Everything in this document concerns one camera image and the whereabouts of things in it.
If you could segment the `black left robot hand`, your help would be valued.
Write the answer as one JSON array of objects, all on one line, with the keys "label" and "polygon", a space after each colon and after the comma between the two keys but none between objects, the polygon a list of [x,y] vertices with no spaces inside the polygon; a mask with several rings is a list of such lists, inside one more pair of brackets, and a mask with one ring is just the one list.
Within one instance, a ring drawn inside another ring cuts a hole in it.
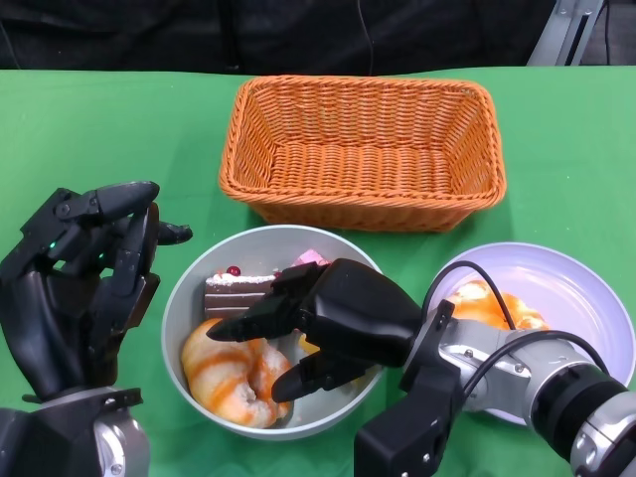
[{"label": "black left robot hand", "polygon": [[125,334],[160,284],[157,247],[193,235],[160,220],[159,191],[150,181],[60,188],[2,260],[2,331],[37,399],[115,383]]}]

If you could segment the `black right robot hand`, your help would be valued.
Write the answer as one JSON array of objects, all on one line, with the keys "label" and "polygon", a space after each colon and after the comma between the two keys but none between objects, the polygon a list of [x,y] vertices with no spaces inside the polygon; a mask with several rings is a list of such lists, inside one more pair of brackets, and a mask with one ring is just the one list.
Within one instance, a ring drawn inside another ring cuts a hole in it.
[{"label": "black right robot hand", "polygon": [[245,342],[295,330],[318,347],[273,384],[276,402],[330,391],[380,365],[406,362],[422,323],[420,306],[396,283],[351,259],[283,270],[240,317],[209,329],[210,339]]}]

